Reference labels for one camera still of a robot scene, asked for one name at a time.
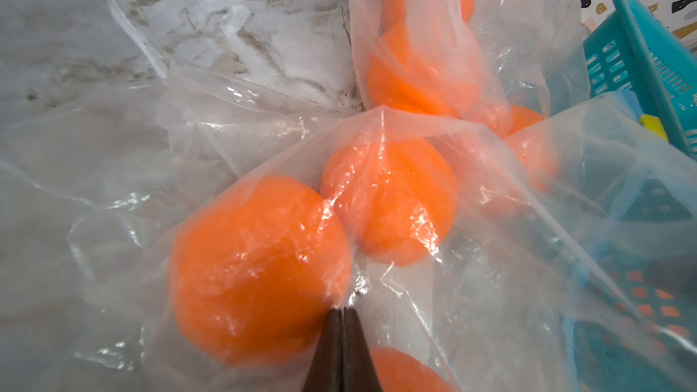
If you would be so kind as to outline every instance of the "yellow tag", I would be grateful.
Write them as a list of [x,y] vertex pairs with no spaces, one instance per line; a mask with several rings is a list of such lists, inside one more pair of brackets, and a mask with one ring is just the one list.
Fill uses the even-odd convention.
[[641,124],[644,125],[644,127],[649,129],[654,134],[658,135],[660,139],[668,142],[668,135],[666,135],[666,129],[663,128],[663,124],[661,123],[660,118],[654,117],[653,115],[644,114],[641,116],[640,121]]

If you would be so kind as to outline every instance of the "plastic bag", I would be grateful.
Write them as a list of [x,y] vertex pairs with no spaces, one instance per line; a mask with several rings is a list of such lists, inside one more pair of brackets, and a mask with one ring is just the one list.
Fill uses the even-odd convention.
[[511,103],[545,116],[588,99],[579,0],[350,5],[353,62],[367,106],[472,119],[505,137],[502,89]]
[[248,82],[171,73],[166,87],[93,93],[3,129],[0,371],[8,390],[166,388],[171,376],[140,362],[143,308],[94,300],[162,232],[251,166],[335,121]]
[[[691,390],[674,356],[691,344],[664,334],[675,347],[656,353],[653,331],[672,328],[642,316],[632,292],[596,261],[610,240],[635,257],[656,254],[618,210],[641,199],[637,186],[647,180],[688,210],[678,237],[696,224],[697,167],[632,115],[611,95],[506,142],[477,124],[390,109],[345,119],[167,231],[92,302],[139,318],[144,369],[182,389],[299,390],[321,312],[346,304],[359,309],[372,347],[408,354],[455,391],[573,390],[578,377],[590,381],[570,375],[593,366],[594,354],[583,352],[572,324],[602,327],[665,381]],[[554,172],[526,167],[512,151],[540,139],[554,144]],[[488,176],[465,175],[473,170]],[[468,187],[473,179],[479,188]],[[300,197],[302,211],[289,196]],[[647,223],[654,239],[676,240],[674,224]],[[224,244],[221,225],[230,229]],[[694,254],[686,239],[678,245],[670,254]],[[237,309],[221,309],[221,297]]]

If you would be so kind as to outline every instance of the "teal plastic basket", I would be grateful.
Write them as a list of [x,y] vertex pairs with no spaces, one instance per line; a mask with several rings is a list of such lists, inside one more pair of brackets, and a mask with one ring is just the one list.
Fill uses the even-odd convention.
[[[643,112],[636,114],[638,119]],[[589,196],[600,192],[595,191],[594,195],[593,188],[597,183],[595,180],[604,176],[603,168],[594,167],[596,171],[593,172],[587,172],[588,167],[584,167],[585,174],[580,177],[583,190]],[[689,209],[652,175],[632,173],[615,188],[612,193],[603,191],[603,194],[607,193],[608,202],[599,203],[608,209],[609,221],[675,224],[694,220]],[[697,303],[684,294],[654,286],[648,275],[655,260],[684,257],[686,252],[694,256],[697,255],[697,246],[692,248],[692,240],[681,239],[678,244],[672,240],[656,248],[653,254],[644,252],[643,257],[635,257],[611,241],[612,226],[609,223],[594,233],[603,241],[590,248],[589,254],[637,307],[640,315],[646,315],[654,324],[695,342]],[[599,279],[589,276],[585,266],[578,266],[573,278],[585,291],[592,292],[611,309],[616,309],[628,322],[636,323],[633,313]],[[578,292],[570,292],[570,306],[575,306],[578,295]],[[570,378],[576,392],[588,390],[581,388],[580,384],[594,392],[687,392],[636,352],[631,343],[623,342],[608,329],[574,318],[564,318],[563,327],[568,343]],[[681,348],[674,339],[658,333],[652,337],[656,352],[662,356],[678,357]]]
[[612,13],[583,42],[591,96],[632,90],[658,117],[668,142],[695,158],[697,59],[638,0],[613,0]]

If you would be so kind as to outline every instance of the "produce bag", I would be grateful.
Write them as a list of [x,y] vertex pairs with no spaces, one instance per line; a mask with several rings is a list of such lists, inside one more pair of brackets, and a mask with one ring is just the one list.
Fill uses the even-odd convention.
[[[3,230],[17,248],[3,334],[14,336],[14,359],[45,361],[13,386],[300,390],[323,315],[354,306],[384,387],[407,390],[408,378],[437,391],[601,390],[617,366],[606,370],[606,349],[582,339],[597,335],[641,372],[692,390],[689,284],[656,283],[652,272],[666,267],[656,260],[695,254],[697,166],[640,126],[621,94],[505,140],[481,124],[381,107],[299,134],[238,179],[227,159],[254,157],[223,157],[225,146],[208,144],[226,141],[202,132],[245,129],[235,115],[206,115],[215,92],[180,121],[166,114],[181,100],[162,98],[171,142],[153,126],[154,103],[133,90],[121,106],[142,110],[115,111],[117,98],[4,135],[14,188],[3,188]],[[103,139],[71,134],[100,117],[110,122],[91,136]],[[49,144],[75,151],[38,157]],[[176,174],[158,170],[163,161]],[[197,173],[179,177],[191,161]],[[664,202],[645,212],[645,196],[669,197],[675,212]],[[608,268],[610,244],[653,264],[642,288],[657,285],[673,309],[644,313],[620,284],[628,278]],[[60,340],[27,346],[48,324]]]
[[450,115],[505,137],[506,98],[548,117],[590,93],[579,0],[350,0],[350,9],[368,107]]

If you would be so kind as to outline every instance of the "clear plastic bag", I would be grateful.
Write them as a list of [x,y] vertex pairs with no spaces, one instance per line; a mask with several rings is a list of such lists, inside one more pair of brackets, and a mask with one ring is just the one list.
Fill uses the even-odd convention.
[[151,298],[131,306],[112,303],[105,288],[251,167],[341,117],[248,82],[171,73],[165,86],[96,92],[3,129],[0,372],[8,390],[167,388],[171,374],[141,362],[144,312],[166,297],[138,281]]
[[579,0],[350,5],[353,61],[366,106],[451,115],[506,136],[500,132],[508,126],[504,94],[546,117],[588,99]]

